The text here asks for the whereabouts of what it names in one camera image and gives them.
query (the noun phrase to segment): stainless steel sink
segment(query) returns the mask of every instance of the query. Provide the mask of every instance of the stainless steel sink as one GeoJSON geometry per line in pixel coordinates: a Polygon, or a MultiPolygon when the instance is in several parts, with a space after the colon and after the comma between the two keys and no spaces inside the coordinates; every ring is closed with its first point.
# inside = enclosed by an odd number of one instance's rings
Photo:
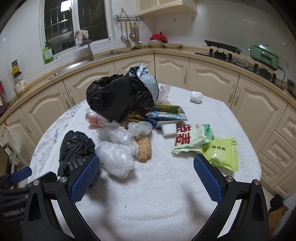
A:
{"type": "Polygon", "coordinates": [[[68,67],[66,67],[66,68],[64,68],[64,69],[62,69],[60,71],[57,71],[49,79],[52,79],[52,78],[54,78],[54,77],[56,77],[56,76],[58,76],[60,74],[63,74],[65,72],[69,71],[69,70],[72,70],[72,69],[74,69],[76,67],[79,67],[81,65],[87,64],[89,62],[93,62],[93,61],[96,61],[96,60],[99,60],[99,59],[103,59],[103,58],[107,58],[107,57],[114,56],[114,55],[119,55],[119,54],[123,54],[123,53],[131,53],[131,52],[134,52],[134,50],[126,50],[126,51],[118,51],[118,52],[115,52],[115,51],[112,51],[111,50],[110,53],[108,53],[108,54],[104,54],[104,55],[100,55],[100,56],[94,57],[94,60],[89,60],[89,59],[88,60],[84,60],[84,61],[81,61],[79,63],[72,64],[72,65],[70,65],[70,66],[68,66],[68,67]]]}

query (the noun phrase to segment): gas stove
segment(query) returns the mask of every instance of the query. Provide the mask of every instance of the gas stove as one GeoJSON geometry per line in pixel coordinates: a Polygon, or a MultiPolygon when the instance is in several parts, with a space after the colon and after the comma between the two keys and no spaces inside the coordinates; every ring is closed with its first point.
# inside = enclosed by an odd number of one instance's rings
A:
{"type": "Polygon", "coordinates": [[[225,62],[234,64],[234,65],[237,65],[239,67],[247,69],[247,70],[263,77],[264,79],[274,83],[276,86],[278,86],[280,88],[280,86],[276,83],[276,74],[275,73],[271,73],[267,69],[260,68],[258,64],[254,64],[254,65],[250,64],[247,62],[247,60],[245,60],[246,63],[240,62],[240,60],[237,58],[234,58],[231,53],[224,53],[223,50],[221,50],[221,51],[216,50],[214,52],[214,49],[210,48],[208,53],[195,53],[195,54],[216,58],[216,59],[223,60],[225,62]]]}

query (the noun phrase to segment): textured blue pad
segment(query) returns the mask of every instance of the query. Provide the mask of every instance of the textured blue pad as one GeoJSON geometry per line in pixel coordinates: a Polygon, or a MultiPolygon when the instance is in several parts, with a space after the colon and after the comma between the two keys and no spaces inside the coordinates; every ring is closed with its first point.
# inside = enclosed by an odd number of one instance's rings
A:
{"type": "Polygon", "coordinates": [[[222,187],[217,179],[199,156],[194,158],[193,167],[207,190],[211,200],[219,204],[223,196],[222,187]]]}
{"type": "Polygon", "coordinates": [[[86,190],[99,170],[100,159],[94,156],[71,187],[73,203],[81,201],[86,190]]]}
{"type": "Polygon", "coordinates": [[[12,173],[10,176],[10,182],[18,184],[19,182],[25,180],[32,175],[32,169],[30,167],[25,167],[15,173],[12,173]]]}

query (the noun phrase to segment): round table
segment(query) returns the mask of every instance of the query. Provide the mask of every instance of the round table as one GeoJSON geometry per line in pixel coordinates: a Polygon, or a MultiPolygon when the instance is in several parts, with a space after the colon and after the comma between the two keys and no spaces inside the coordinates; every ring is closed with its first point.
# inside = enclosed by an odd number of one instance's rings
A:
{"type": "MultiPolygon", "coordinates": [[[[261,168],[248,137],[230,109],[221,101],[203,97],[202,103],[190,101],[190,91],[171,87],[169,100],[185,111],[187,124],[210,124],[215,137],[237,139],[239,170],[219,168],[236,181],[260,179],[261,168]]],[[[68,130],[81,130],[100,142],[96,130],[84,119],[83,101],[51,125],[38,143],[30,167],[33,181],[42,174],[57,173],[60,143],[68,130]]],[[[193,168],[195,152],[171,153],[174,137],[163,137],[161,130],[149,135],[152,157],[146,163],[135,161],[135,169],[125,179],[108,174],[104,169],[96,185],[88,189],[76,206],[90,228],[102,241],[109,240],[191,240],[214,211],[211,201],[193,168]]],[[[237,201],[221,232],[228,232],[238,211],[237,201]]],[[[70,231],[54,203],[63,230],[70,231]]]]}

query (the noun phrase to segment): dish soap bottle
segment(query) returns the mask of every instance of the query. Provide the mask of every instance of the dish soap bottle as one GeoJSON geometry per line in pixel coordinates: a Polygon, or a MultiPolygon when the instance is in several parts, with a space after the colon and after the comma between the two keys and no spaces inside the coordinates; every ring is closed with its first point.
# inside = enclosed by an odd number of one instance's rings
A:
{"type": "Polygon", "coordinates": [[[45,42],[45,48],[43,49],[43,61],[45,64],[50,63],[54,60],[54,57],[52,56],[52,48],[47,42],[45,42]]]}
{"type": "Polygon", "coordinates": [[[20,97],[29,89],[29,86],[27,85],[26,79],[18,67],[17,60],[13,61],[11,66],[13,81],[15,83],[15,92],[17,93],[17,96],[20,97]]]}

